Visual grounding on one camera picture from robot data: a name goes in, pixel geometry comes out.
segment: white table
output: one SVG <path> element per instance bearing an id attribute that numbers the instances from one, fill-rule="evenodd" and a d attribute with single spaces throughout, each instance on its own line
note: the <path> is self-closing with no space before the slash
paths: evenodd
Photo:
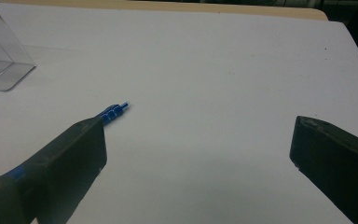
<path id="1" fill-rule="evenodd" d="M 350 223 L 289 159 L 297 115 L 358 136 L 343 24 L 0 4 L 38 67 L 0 92 L 0 175 L 108 105 L 108 163 L 69 223 Z"/>

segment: white tabletop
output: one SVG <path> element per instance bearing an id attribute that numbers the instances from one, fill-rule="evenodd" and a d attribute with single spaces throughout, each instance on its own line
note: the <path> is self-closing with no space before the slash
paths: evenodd
<path id="1" fill-rule="evenodd" d="M 0 4 L 38 67 L 0 92 L 0 175 L 108 105 L 108 163 L 69 223 L 350 223 L 291 163 L 296 116 L 358 136 L 345 26 Z"/>

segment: table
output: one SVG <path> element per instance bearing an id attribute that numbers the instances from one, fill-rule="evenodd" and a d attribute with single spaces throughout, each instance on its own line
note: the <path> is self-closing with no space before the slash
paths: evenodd
<path id="1" fill-rule="evenodd" d="M 147 2 L 147 1 L 110 1 L 110 0 L 1 0 L 0 2 L 58 6 L 58 7 L 85 7 L 85 8 L 112 8 L 131 10 L 158 10 L 158 11 L 192 11 L 192 12 L 220 12 L 220 13 L 244 13 L 252 15 L 280 16 L 290 18 L 302 18 L 327 21 L 326 15 L 313 8 L 293 7 L 254 7 L 232 6 L 216 4 L 173 3 L 173 2 Z"/>
<path id="2" fill-rule="evenodd" d="M 296 116 L 358 136 L 345 26 L 0 4 L 38 67 L 0 92 L 0 175 L 111 104 L 108 163 L 69 223 L 350 223 L 289 159 Z"/>

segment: white surface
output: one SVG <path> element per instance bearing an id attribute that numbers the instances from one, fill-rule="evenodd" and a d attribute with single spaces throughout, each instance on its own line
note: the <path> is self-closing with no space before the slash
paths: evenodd
<path id="1" fill-rule="evenodd" d="M 297 115 L 358 136 L 344 25 L 0 4 L 38 64 L 0 92 L 0 175 L 108 105 L 108 163 L 69 223 L 350 223 L 289 159 Z"/>

